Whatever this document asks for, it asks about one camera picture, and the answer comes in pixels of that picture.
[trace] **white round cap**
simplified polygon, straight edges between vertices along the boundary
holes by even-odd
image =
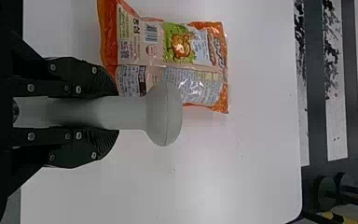
[[[146,95],[146,132],[161,147],[172,144],[182,130],[183,102],[179,90],[159,82]]]

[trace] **white table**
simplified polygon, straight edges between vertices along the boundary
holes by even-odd
[[[21,223],[264,224],[295,218],[302,202],[293,1],[129,3],[142,16],[224,22],[231,114],[187,108],[182,135],[170,147],[154,146],[142,132],[121,132],[103,161],[43,169],[22,188]],[[94,1],[24,5],[24,38],[40,54],[101,63]]]

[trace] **orange snack bag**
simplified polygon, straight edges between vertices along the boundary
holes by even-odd
[[[221,22],[140,18],[123,0],[98,0],[101,56],[120,95],[170,81],[184,105],[228,113],[227,41]]]

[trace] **white plastic tool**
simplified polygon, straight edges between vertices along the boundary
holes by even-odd
[[[144,130],[162,147],[182,130],[182,97],[173,84],[160,82],[146,97],[105,96],[65,99],[48,104],[48,119],[58,125],[86,125],[107,130]]]

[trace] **bolt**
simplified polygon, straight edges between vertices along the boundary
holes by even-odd
[[[35,135],[34,133],[28,133],[28,141],[32,142],[34,141]]]
[[[51,154],[48,159],[49,159],[50,161],[55,161],[55,155],[54,155],[54,154]]]
[[[51,71],[55,71],[55,70],[57,70],[57,67],[56,67],[56,65],[54,64],[54,63],[52,63],[51,65],[50,65],[50,70]]]
[[[77,140],[80,140],[81,137],[82,137],[81,132],[77,132],[77,133],[76,133],[76,139],[77,139]]]
[[[27,91],[28,92],[34,92],[34,84],[28,84],[27,85]]]
[[[76,93],[77,93],[77,94],[80,94],[80,93],[81,93],[81,87],[76,86]]]

